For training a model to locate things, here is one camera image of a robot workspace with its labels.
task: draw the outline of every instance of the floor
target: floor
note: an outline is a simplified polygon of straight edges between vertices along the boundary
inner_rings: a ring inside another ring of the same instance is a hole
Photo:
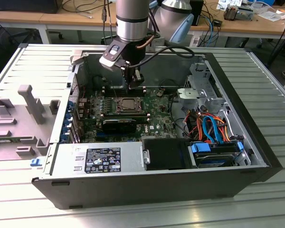
[[[23,32],[24,29],[20,28],[7,28],[7,32],[3,29],[0,29],[0,72],[5,67],[6,63],[9,61],[10,57],[17,49],[18,44],[10,44],[8,40],[8,33],[15,34],[18,32]],[[82,31],[84,42],[80,43],[78,41],[77,32],[71,30],[62,30],[61,31],[64,39],[60,40],[57,34],[51,34],[51,39],[53,44],[100,44],[100,39],[103,37],[102,32],[91,32],[91,31]],[[17,38],[16,40],[21,43],[24,37]],[[226,44],[226,37],[220,37],[217,41],[217,47],[224,47]],[[242,38],[230,38],[228,39],[226,47],[228,48],[237,48],[242,42]],[[189,45],[190,36],[188,36],[184,42],[184,45]],[[29,41],[30,43],[41,43],[41,40]],[[260,40],[257,38],[251,38],[246,44],[246,48],[251,49],[255,55],[263,62],[266,63],[271,51],[274,48],[277,40],[268,42],[266,39],[263,40],[261,48],[257,48],[260,44]],[[282,52],[279,57],[272,64],[270,71],[277,78],[281,84],[285,84],[285,78],[282,76],[282,72],[285,71],[285,51]]]

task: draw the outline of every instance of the gray plastic part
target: gray plastic part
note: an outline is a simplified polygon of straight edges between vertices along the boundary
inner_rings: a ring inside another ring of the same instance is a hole
[[[32,159],[38,156],[42,156],[38,148],[36,148],[36,143],[38,139],[41,139],[43,143],[46,143],[48,138],[51,137],[53,125],[55,122],[56,115],[53,115],[49,104],[44,105],[45,112],[42,114],[45,118],[44,124],[36,124],[35,119],[30,115],[26,109],[26,104],[15,105],[14,108],[10,108],[10,116],[4,116],[4,118],[15,118],[17,120],[16,124],[13,125],[0,125],[0,131],[10,131],[11,137],[13,139],[2,139],[7,138],[7,136],[0,137],[0,161],[1,160],[21,160],[21,159]],[[36,137],[36,141],[33,144],[28,144],[25,141],[15,142],[17,138],[24,139],[28,137]],[[15,151],[18,146],[31,146],[35,151],[35,155],[30,155],[29,157],[21,156],[19,157]]]
[[[19,156],[30,156],[30,155],[35,155],[35,151],[31,146],[19,146],[17,147],[16,153]]]
[[[47,143],[44,144],[41,139],[38,139],[36,148],[39,150],[41,155],[46,155],[48,153],[48,146],[49,146],[49,138],[47,139]]]
[[[42,116],[40,107],[36,104],[35,98],[33,97],[33,94],[32,94],[32,89],[33,88],[31,85],[20,85],[18,89],[18,94],[23,96],[36,123],[43,124],[45,119]]]
[[[32,136],[30,139],[20,139],[20,142],[24,145],[35,144],[37,142],[37,138]]]
[[[16,123],[15,118],[0,118],[0,125],[15,125]]]
[[[38,110],[41,112],[41,113],[44,113],[45,112],[45,109],[44,109],[44,106],[42,105],[41,101],[39,98],[35,98],[35,102],[36,102],[36,105],[37,105],[37,108]],[[27,108],[27,111],[29,114],[32,114],[32,112],[30,111],[29,107],[26,106]]]
[[[10,131],[0,131],[0,137],[10,137],[11,132]]]
[[[0,99],[0,116],[10,115],[8,109],[13,107],[9,99]]]
[[[57,115],[59,105],[60,105],[60,100],[52,100],[51,103],[49,104],[49,108],[53,115]]]

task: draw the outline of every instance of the black cable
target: black cable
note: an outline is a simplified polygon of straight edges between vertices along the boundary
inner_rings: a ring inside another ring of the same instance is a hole
[[[154,18],[152,18],[152,14],[150,12],[149,12],[149,18],[150,18],[150,22],[151,22],[151,24],[153,26],[154,35],[156,35],[157,28],[156,28],[156,25],[155,25],[155,21],[153,20]]]
[[[159,89],[162,89],[162,84],[164,83],[164,82],[167,82],[167,81],[169,81],[169,82],[173,82],[175,85],[177,85],[177,87],[180,87],[180,85],[179,84],[177,84],[177,82],[175,81],[175,80],[173,80],[173,79],[165,79],[165,80],[163,80],[161,83],[160,83],[160,85],[159,85]]]
[[[182,132],[184,132],[186,134],[186,136],[188,137],[189,136],[189,133],[187,133],[181,126],[179,126],[176,121],[179,120],[174,120],[173,116],[172,116],[172,105],[173,105],[173,100],[174,98],[176,97],[177,93],[174,94],[172,100],[171,100],[171,103],[170,103],[170,117],[172,119],[172,122],[174,122],[175,126],[177,126],[179,129],[181,129]]]
[[[135,64],[135,65],[128,65],[127,67],[128,68],[137,68],[137,67],[140,67],[144,64],[146,64],[147,62],[149,62],[151,59],[153,59],[154,57],[156,57],[157,55],[159,55],[161,52],[164,52],[165,50],[168,50],[168,49],[172,49],[172,48],[178,48],[178,49],[182,49],[182,50],[185,50],[187,52],[189,52],[191,54],[191,58],[194,57],[194,52],[187,48],[187,47],[183,47],[183,46],[177,46],[177,45],[171,45],[171,46],[167,46],[167,47],[164,47],[162,48],[161,50],[155,52],[153,55],[151,55],[149,58],[145,59],[144,61],[138,63],[138,64]]]
[[[152,13],[152,10],[150,8],[149,8],[149,16],[150,16],[150,20],[151,20],[152,26],[154,28],[154,31],[160,32],[160,29],[157,26],[156,20],[155,20],[154,15]]]
[[[100,7],[103,7],[103,6],[104,6],[104,5],[100,5],[100,6],[96,6],[96,7],[94,7],[94,8],[91,8],[91,9],[81,10],[81,11],[70,11],[70,10],[67,10],[67,9],[64,8],[64,5],[65,5],[66,3],[68,3],[68,2],[70,2],[70,1],[72,1],[72,0],[67,0],[65,3],[62,4],[62,9],[65,10],[65,11],[67,11],[67,12],[70,12],[70,13],[87,12],[87,11],[95,10],[95,9],[97,9],[97,8],[100,8]]]
[[[271,56],[273,55],[273,53],[274,53],[275,49],[277,48],[277,46],[279,45],[279,43],[280,43],[280,41],[281,41],[281,39],[282,39],[284,33],[285,33],[285,28],[284,28],[284,31],[283,31],[283,33],[282,33],[280,39],[279,39],[278,42],[276,43],[275,48],[272,50],[272,52],[271,52],[271,54],[270,54],[270,56],[269,56],[269,59],[270,59]]]
[[[101,18],[103,20],[103,34],[104,34],[104,44],[107,45],[106,43],[106,39],[105,39],[105,22],[106,22],[106,8],[105,8],[105,0],[104,0],[104,4],[103,4],[103,12],[101,14]]]
[[[111,40],[113,41],[112,21],[111,21],[111,13],[110,13],[110,3],[109,3],[109,0],[107,0],[107,4],[108,4],[108,13],[109,13],[109,21],[110,21]]]
[[[0,27],[19,45],[20,43],[0,24]]]
[[[209,20],[210,20],[210,22],[211,22],[211,24],[213,24],[213,20],[214,20],[213,15],[209,12],[209,9],[208,9],[208,7],[207,7],[207,5],[206,5],[205,3],[204,3],[204,6],[205,6],[205,8],[206,8],[207,11],[202,10],[202,12],[207,13],[208,16],[206,16],[205,14],[203,14],[203,16],[208,17]],[[210,32],[210,29],[211,29],[210,25],[208,25],[208,26],[209,26],[209,29],[208,29],[208,31],[207,31],[205,37],[204,37],[204,38],[201,40],[201,42],[199,43],[198,47],[200,47],[202,44],[203,44],[203,46],[205,46],[205,44],[206,44],[206,43],[209,41],[209,39],[210,39],[210,38],[209,38],[207,41],[205,41],[205,39],[206,39],[208,33]]]
[[[154,29],[154,35],[156,35],[156,32],[160,32],[158,26],[157,26],[157,23],[156,23],[156,20],[154,18],[154,15],[152,14],[152,11],[151,9],[149,8],[149,18],[150,18],[150,21],[151,21],[151,24],[153,26],[153,29]],[[192,56],[185,56],[185,55],[182,55],[181,53],[178,53],[176,51],[174,51],[172,48],[169,49],[172,53],[176,54],[177,56],[179,57],[182,57],[182,58],[192,58]]]
[[[97,2],[97,0],[93,1],[92,3],[81,4],[81,5],[79,5],[79,6],[75,6],[75,0],[74,0],[73,2],[74,2],[74,7],[75,7],[75,9],[78,10],[79,7],[88,6],[88,5],[93,5],[95,2]]]

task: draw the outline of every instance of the workbench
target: workbench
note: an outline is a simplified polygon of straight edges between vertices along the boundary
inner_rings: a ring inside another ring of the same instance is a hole
[[[73,50],[104,46],[19,47],[0,74],[0,98],[24,105],[20,84],[31,84],[43,104],[63,96]],[[285,227],[285,90],[251,52],[239,48],[193,48],[213,53],[283,170],[233,198],[120,207],[59,210],[32,184],[42,168],[30,160],[0,161],[0,227]]]
[[[76,0],[76,5],[90,3],[90,0]],[[245,37],[245,38],[280,38],[285,27],[284,20],[271,22],[267,19],[254,15],[252,21],[227,21],[224,20],[223,11],[216,11],[216,2],[218,0],[205,1],[208,6],[209,12],[216,15],[214,18],[223,21],[220,36],[225,37]],[[103,1],[97,1],[93,5],[82,6],[81,10],[90,9],[103,4]],[[65,5],[65,8],[74,11],[75,7],[72,1]],[[113,31],[116,31],[116,12],[115,3],[110,4]],[[67,30],[88,30],[88,31],[102,31],[103,23],[101,20],[102,7],[92,11],[92,19],[82,16],[77,13],[66,12],[60,9],[57,14],[44,14],[44,13],[29,13],[29,12],[5,12],[0,11],[0,24],[7,28],[30,28],[38,29],[42,42],[50,44],[51,39],[48,30],[67,29]],[[189,34],[192,35],[190,46],[196,46],[200,36],[205,34],[209,29],[204,19],[199,20],[198,26],[192,26]],[[109,20],[105,24],[105,30],[109,31]]]

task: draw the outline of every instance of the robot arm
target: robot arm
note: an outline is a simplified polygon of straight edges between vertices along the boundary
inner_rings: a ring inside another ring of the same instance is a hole
[[[160,7],[157,1],[117,0],[117,38],[103,53],[99,62],[113,71],[121,69],[127,89],[144,82],[139,65],[145,58],[146,46],[153,37],[147,37],[149,7],[158,25],[160,35],[172,43],[181,43],[193,21],[190,0],[164,0]]]

